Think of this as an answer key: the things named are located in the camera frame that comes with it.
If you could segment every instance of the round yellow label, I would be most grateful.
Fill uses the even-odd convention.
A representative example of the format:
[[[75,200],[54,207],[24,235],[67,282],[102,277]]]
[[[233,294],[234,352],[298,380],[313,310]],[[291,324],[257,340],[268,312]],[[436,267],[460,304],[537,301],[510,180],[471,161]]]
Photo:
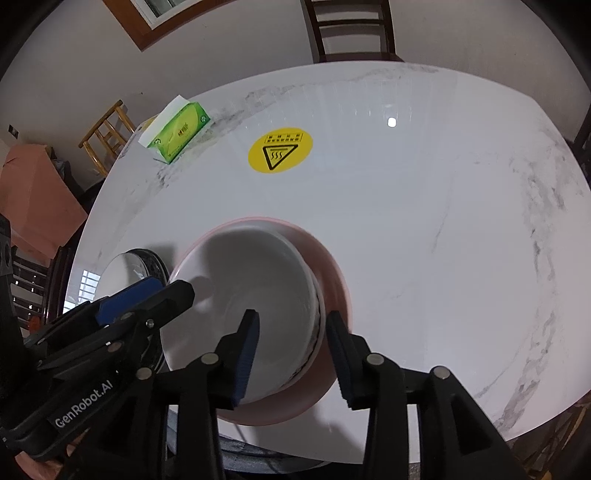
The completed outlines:
[[[312,137],[300,128],[273,130],[248,152],[248,163],[261,173],[279,173],[303,162],[312,150]]]

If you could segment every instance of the window frame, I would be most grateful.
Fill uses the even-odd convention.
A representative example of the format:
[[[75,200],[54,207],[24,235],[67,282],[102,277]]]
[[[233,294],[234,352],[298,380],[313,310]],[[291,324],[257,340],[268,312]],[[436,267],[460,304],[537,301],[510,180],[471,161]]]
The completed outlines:
[[[154,16],[155,20],[150,19],[149,15],[141,13],[141,7],[137,6],[137,3],[141,3],[142,0],[103,0],[103,3],[131,40],[143,51],[181,25],[233,0],[188,1],[187,7],[182,4],[177,5],[161,17]]]

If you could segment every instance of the pink fabric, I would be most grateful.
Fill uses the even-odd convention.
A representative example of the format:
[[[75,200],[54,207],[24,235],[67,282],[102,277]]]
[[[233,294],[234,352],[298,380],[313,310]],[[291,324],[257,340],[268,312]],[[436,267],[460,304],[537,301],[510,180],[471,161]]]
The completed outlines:
[[[44,265],[87,218],[43,145],[11,148],[0,171],[0,213],[13,243]]]

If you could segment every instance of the silver bolt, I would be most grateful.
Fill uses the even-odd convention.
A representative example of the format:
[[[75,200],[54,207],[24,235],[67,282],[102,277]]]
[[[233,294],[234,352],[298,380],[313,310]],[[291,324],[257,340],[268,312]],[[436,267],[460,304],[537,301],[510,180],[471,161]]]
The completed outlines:
[[[142,367],[135,373],[138,380],[147,380],[152,376],[152,371],[148,367]]]
[[[365,361],[370,365],[381,365],[384,363],[384,357],[379,353],[370,353],[367,357],[365,357]]]
[[[107,347],[107,351],[108,351],[109,353],[114,353],[114,352],[116,352],[117,350],[119,350],[119,349],[121,348],[121,346],[122,346],[122,345],[123,345],[123,343],[121,343],[121,342],[113,342],[112,344],[110,344],[110,345]]]
[[[437,378],[441,378],[442,380],[445,380],[452,374],[447,367],[442,367],[441,365],[435,367],[433,373]]]
[[[220,358],[217,356],[216,353],[204,353],[201,356],[201,363],[205,365],[213,365],[216,364]]]

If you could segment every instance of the white marble table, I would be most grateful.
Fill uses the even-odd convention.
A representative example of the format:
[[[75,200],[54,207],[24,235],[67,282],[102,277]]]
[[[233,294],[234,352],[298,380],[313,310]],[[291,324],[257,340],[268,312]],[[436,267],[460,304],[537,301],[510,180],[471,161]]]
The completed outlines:
[[[116,162],[76,254],[70,302],[83,272],[100,275],[119,253],[149,248],[172,270],[215,226],[267,216],[332,253],[353,331],[372,350],[407,368],[447,365],[505,438],[591,388],[591,193],[531,98],[450,70],[354,62],[268,73],[196,100],[215,124],[172,166],[152,161],[137,137]],[[251,145],[280,127],[311,133],[309,157],[256,172]],[[294,420],[220,421],[220,431],[361,462],[366,422],[335,384]]]

